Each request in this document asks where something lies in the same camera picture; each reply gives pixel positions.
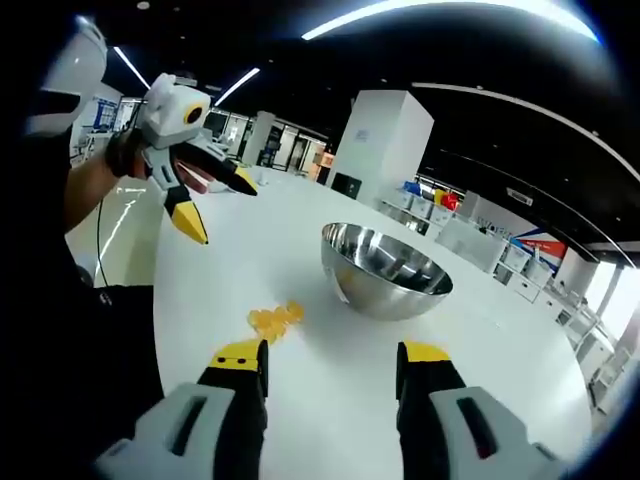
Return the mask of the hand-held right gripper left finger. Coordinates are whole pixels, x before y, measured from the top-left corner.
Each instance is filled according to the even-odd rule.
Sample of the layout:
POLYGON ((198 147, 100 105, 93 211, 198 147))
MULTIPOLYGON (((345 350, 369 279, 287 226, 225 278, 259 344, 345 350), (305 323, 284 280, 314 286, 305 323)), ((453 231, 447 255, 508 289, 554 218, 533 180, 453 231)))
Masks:
POLYGON ((144 413, 95 461, 101 479, 257 479, 267 428, 268 342, 217 351, 195 383, 144 413))

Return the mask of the person's left hand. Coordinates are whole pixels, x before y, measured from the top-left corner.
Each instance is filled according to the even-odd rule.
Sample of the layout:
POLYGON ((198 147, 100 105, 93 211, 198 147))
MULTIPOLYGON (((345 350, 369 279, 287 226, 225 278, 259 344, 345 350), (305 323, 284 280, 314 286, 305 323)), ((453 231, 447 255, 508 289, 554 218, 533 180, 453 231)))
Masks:
POLYGON ((146 180, 151 173, 143 155, 146 147, 139 128, 117 132, 107 144, 104 153, 106 165, 117 178, 127 176, 146 180))

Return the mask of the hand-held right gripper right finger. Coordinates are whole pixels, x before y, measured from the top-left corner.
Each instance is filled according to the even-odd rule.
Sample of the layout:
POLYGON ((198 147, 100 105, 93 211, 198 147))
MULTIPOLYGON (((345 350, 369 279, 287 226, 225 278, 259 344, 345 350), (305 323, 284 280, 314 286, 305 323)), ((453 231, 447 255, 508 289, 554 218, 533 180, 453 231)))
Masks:
POLYGON ((531 443, 525 424, 486 390, 466 386, 436 346, 398 343, 396 400, 405 479, 568 477, 563 461, 531 443))

